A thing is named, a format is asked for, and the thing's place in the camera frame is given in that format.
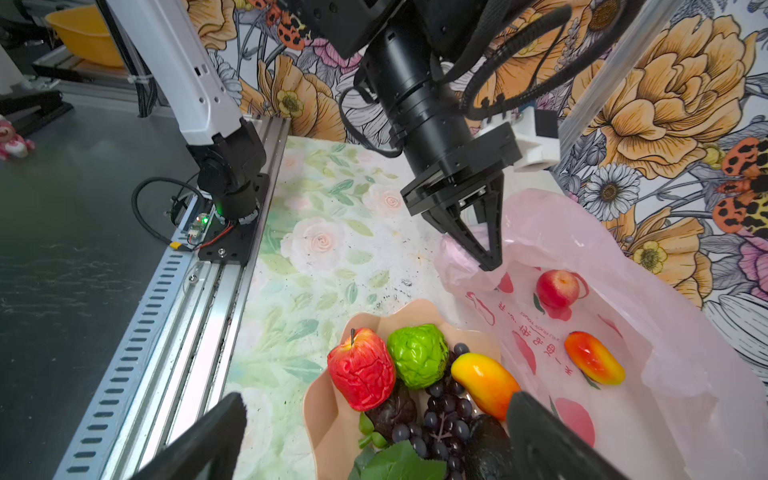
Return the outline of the pink peach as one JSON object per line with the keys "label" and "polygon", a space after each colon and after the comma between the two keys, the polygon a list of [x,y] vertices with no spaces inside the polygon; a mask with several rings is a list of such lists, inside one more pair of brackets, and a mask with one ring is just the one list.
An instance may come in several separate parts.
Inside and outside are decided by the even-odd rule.
{"label": "pink peach", "polygon": [[549,270],[538,278],[535,293],[543,305],[563,309],[576,302],[581,287],[575,274],[566,270]]}

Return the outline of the dark purple plum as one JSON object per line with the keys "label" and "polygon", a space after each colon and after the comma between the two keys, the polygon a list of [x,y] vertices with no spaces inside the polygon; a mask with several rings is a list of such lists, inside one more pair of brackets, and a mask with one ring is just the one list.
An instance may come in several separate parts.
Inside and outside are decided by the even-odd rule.
{"label": "dark purple plum", "polygon": [[391,441],[394,427],[413,423],[417,413],[417,406],[409,389],[401,380],[397,380],[388,399],[378,407],[368,410],[365,415],[372,422],[374,430],[387,441]]}

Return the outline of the green lime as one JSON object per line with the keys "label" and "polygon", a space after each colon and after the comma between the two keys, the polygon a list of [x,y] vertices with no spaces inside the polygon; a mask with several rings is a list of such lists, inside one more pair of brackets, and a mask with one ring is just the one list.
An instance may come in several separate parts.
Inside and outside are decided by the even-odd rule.
{"label": "green lime", "polygon": [[449,348],[443,333],[434,324],[404,327],[387,339],[397,378],[408,389],[426,389],[443,378]]}

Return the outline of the dark avocado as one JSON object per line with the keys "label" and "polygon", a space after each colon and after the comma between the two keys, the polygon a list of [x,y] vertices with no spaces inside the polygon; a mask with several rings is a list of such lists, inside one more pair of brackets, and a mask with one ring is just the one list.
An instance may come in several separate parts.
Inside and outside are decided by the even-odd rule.
{"label": "dark avocado", "polygon": [[514,449],[501,423],[487,414],[473,420],[465,454],[466,479],[518,479]]}

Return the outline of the left aluminium corner post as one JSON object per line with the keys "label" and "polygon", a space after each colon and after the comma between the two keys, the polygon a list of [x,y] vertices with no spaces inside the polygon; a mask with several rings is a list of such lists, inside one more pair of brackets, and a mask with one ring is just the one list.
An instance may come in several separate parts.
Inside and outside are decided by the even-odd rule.
{"label": "left aluminium corner post", "polygon": [[681,4],[681,0],[645,2],[637,18],[617,41],[604,65],[560,125],[562,159]]}

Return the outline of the yellow plastic basin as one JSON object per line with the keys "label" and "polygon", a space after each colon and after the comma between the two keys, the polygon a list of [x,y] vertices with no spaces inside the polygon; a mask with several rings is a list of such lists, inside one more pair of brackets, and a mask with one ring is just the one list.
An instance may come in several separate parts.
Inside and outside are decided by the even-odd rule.
{"label": "yellow plastic basin", "polygon": [[95,5],[51,12],[45,16],[45,21],[72,55],[105,67],[124,67],[110,31]]}

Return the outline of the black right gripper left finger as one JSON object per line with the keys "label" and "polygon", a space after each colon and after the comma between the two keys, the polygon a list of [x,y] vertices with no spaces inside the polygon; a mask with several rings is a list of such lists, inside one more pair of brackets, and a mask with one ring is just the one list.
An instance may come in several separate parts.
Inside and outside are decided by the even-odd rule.
{"label": "black right gripper left finger", "polygon": [[131,480],[233,478],[247,410],[240,393],[226,395]]}

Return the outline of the red yellow mango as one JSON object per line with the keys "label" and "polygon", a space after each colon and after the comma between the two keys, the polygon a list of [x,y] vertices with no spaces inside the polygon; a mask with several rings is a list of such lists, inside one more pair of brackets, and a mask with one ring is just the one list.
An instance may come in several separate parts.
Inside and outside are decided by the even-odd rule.
{"label": "red yellow mango", "polygon": [[604,385],[620,385],[626,372],[611,352],[593,335],[575,331],[564,342],[572,363],[590,380]]}

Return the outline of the red apple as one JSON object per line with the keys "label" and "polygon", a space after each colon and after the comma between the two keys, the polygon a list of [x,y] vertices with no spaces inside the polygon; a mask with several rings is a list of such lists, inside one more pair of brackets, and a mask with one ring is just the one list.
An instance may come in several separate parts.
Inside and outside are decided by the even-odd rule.
{"label": "red apple", "polygon": [[358,412],[384,403],[396,384],[396,369],[386,343],[370,328],[352,328],[327,356],[335,388]]}

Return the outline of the orange yellow mango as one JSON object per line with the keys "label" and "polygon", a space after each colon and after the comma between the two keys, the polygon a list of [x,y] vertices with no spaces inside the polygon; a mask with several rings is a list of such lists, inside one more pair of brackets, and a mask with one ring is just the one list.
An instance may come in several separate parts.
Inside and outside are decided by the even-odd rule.
{"label": "orange yellow mango", "polygon": [[452,364],[451,375],[463,386],[477,407],[500,422],[506,420],[512,397],[521,387],[498,361],[477,353],[465,353]]}

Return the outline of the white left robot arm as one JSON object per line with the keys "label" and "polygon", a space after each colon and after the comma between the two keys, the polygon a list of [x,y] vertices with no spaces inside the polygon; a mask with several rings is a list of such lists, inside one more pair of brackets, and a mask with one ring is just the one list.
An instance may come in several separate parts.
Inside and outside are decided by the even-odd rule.
{"label": "white left robot arm", "polygon": [[[228,97],[177,1],[113,1],[166,95],[201,188],[227,226],[253,222],[266,199],[263,144]],[[509,22],[510,1],[290,1],[287,9],[342,55],[362,54],[352,90],[390,123],[385,156],[404,156],[408,211],[456,240],[486,271],[502,262],[503,174],[520,158],[512,130],[474,137],[448,84]]]}

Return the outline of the aluminium front rail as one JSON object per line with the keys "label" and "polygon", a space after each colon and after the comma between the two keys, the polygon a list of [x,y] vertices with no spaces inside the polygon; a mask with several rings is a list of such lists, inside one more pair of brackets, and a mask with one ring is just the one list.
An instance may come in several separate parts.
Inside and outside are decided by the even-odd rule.
{"label": "aluminium front rail", "polygon": [[219,401],[266,220],[164,252],[55,478],[128,479]]}

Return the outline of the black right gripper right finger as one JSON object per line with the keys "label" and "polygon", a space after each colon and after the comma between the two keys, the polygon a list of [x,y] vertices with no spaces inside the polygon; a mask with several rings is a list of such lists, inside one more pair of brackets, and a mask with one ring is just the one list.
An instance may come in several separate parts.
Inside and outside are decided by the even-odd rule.
{"label": "black right gripper right finger", "polygon": [[623,479],[618,469],[526,392],[514,394],[507,425],[521,479]]}

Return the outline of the pink flower-shaped bowl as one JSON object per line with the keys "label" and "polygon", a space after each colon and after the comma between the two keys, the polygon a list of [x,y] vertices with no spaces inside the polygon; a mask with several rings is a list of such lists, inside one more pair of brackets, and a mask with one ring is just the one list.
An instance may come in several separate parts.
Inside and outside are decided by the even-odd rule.
{"label": "pink flower-shaped bowl", "polygon": [[[426,299],[414,300],[389,316],[359,313],[349,320],[346,328],[367,327],[382,339],[387,339],[399,328],[423,323],[435,325],[444,334],[449,346],[464,343],[473,353],[501,360],[499,343],[492,335],[451,325],[441,316],[437,306]],[[346,479],[360,453],[358,442],[362,434],[358,428],[359,413],[351,409],[327,372],[310,384],[303,403],[303,414],[316,470],[311,477]]]}

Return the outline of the pink plastic bag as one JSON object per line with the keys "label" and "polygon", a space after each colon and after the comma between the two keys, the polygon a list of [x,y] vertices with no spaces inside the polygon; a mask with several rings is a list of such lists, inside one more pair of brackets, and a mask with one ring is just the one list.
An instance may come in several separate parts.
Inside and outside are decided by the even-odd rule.
{"label": "pink plastic bag", "polygon": [[[444,237],[435,265],[469,327],[492,335],[523,390],[631,479],[763,479],[767,405],[758,377],[688,299],[626,258],[573,200],[528,189],[503,206],[503,263],[479,268]],[[549,270],[578,277],[570,307],[535,293]],[[626,372],[586,377],[565,351],[596,337]]]}

